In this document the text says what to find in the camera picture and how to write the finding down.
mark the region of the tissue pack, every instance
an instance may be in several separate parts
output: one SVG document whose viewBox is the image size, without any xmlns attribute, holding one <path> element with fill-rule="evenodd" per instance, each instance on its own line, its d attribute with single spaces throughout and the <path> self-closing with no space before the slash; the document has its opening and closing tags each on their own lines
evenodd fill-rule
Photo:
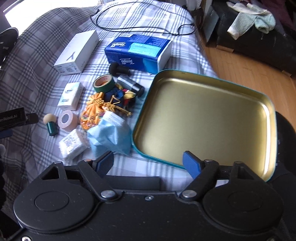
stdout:
<svg viewBox="0 0 296 241">
<path fill-rule="evenodd" d="M 171 40 L 123 33 L 105 48 L 105 54 L 109 63 L 157 74 L 163 70 L 171 49 Z"/>
</svg>

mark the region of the light blue cloth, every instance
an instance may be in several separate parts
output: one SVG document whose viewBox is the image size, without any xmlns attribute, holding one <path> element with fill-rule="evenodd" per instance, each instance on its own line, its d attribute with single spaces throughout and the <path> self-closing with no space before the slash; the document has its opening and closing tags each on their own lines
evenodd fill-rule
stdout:
<svg viewBox="0 0 296 241">
<path fill-rule="evenodd" d="M 97 126 L 87 131 L 95 158 L 110 150 L 128 155 L 131 150 L 131 129 L 124 119 L 106 111 Z"/>
<path fill-rule="evenodd" d="M 235 40 L 246 33 L 253 25 L 255 25 L 256 29 L 265 34 L 273 30 L 276 25 L 276 20 L 270 11 L 254 4 L 248 3 L 247 6 L 245 6 L 243 3 L 233 4 L 227 2 L 227 5 L 239 12 L 236 19 L 227 30 Z"/>
</svg>

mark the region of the blue surgical mask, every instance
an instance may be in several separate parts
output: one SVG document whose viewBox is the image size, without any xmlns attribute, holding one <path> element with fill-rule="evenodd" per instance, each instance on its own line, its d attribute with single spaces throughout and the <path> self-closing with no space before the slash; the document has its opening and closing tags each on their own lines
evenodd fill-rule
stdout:
<svg viewBox="0 0 296 241">
<path fill-rule="evenodd" d="M 99 124 L 87 131 L 95 158 L 110 150 L 128 155 L 131 150 L 131 129 L 124 119 L 106 111 Z"/>
</svg>

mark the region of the plaid bed sheet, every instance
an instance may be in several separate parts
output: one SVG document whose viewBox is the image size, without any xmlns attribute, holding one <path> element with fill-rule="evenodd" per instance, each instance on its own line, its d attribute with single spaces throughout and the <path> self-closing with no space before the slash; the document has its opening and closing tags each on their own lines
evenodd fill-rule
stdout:
<svg viewBox="0 0 296 241">
<path fill-rule="evenodd" d="M 180 6 L 152 0 L 144 1 L 157 6 L 128 3 L 113 7 L 103 14 L 99 24 L 112 28 L 150 26 L 143 28 L 143 30 L 154 30 L 152 27 L 157 26 L 177 32 L 180 25 L 193 22 L 190 14 Z M 104 48 L 120 35 L 120 33 L 96 27 L 90 21 L 90 15 L 94 14 L 97 9 L 102 11 L 111 5 L 123 2 L 128 1 L 113 1 L 89 8 L 51 10 L 38 18 L 23 32 L 6 59 L 0 72 L 0 112 L 24 107 L 27 113 L 35 112 L 40 119 L 38 124 L 14 128 L 12 137 L 0 140 L 0 144 L 3 144 L 7 149 L 2 161 L 6 167 L 4 189 L 9 201 L 13 202 L 28 181 L 36 178 L 52 162 L 61 160 L 58 142 L 67 132 L 60 130 L 57 136 L 50 137 L 42 119 L 47 113 L 56 116 L 61 114 L 62 111 L 57 108 L 57 103 L 65 85 L 71 82 L 79 81 L 84 86 L 76 113 L 82 112 L 88 96 L 94 93 L 93 81 L 98 76 L 108 73 L 109 63 L 104 54 Z M 96 29 L 100 41 L 83 73 L 59 76 L 53 65 L 68 42 L 76 33 L 93 29 Z M 192 27 L 190 26 L 184 26 L 181 29 L 181 33 L 191 31 Z M 171 57 L 165 68 L 216 76 L 202 54 L 198 34 L 186 36 L 144 34 L 173 40 Z M 133 75 L 133 80 L 143 85 L 146 92 L 153 78 L 154 75 L 140 71 L 135 71 Z M 144 96 L 145 94 L 137 99 L 132 110 L 133 116 L 127 119 L 132 128 L 144 101 Z M 76 164 L 79 160 L 91 156 L 89 149 L 75 160 L 65 164 Z M 163 190 L 181 190 L 192 181 L 185 170 L 148 160 L 134 149 L 131 150 L 129 156 L 116 154 L 114 166 L 109 174 L 159 176 L 162 179 Z"/>
</svg>

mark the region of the white product box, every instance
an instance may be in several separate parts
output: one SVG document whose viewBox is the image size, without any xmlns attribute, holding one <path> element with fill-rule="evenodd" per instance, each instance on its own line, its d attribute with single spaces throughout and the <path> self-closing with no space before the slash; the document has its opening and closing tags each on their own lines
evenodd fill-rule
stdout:
<svg viewBox="0 0 296 241">
<path fill-rule="evenodd" d="M 54 64 L 61 75 L 82 73 L 99 42 L 96 30 L 76 34 Z"/>
<path fill-rule="evenodd" d="M 82 90 L 80 82 L 67 83 L 57 106 L 61 110 L 76 110 Z"/>
</svg>

